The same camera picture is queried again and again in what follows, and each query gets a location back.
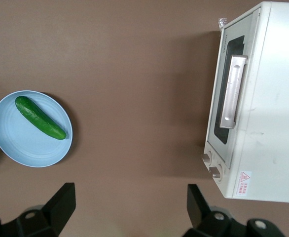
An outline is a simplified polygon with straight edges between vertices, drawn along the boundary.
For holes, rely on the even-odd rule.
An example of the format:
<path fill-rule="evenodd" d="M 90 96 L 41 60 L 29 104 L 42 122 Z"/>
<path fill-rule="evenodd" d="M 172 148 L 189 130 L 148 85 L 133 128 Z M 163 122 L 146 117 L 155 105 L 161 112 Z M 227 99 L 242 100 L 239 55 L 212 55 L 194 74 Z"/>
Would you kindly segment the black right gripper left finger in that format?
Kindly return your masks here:
<path fill-rule="evenodd" d="M 75 184 L 65 183 L 41 208 L 32 208 L 1 227 L 2 237 L 58 237 L 76 208 Z"/>

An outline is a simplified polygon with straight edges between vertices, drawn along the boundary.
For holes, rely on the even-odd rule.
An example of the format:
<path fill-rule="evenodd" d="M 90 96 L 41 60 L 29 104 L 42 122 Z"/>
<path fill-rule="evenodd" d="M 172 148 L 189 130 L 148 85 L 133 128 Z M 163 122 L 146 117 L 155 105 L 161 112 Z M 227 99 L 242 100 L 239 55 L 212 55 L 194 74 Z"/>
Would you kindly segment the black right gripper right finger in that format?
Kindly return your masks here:
<path fill-rule="evenodd" d="M 196 184 L 187 185 L 186 209 L 192 223 L 185 237 L 283 237 L 272 222 L 252 218 L 245 225 L 220 207 L 210 207 Z"/>

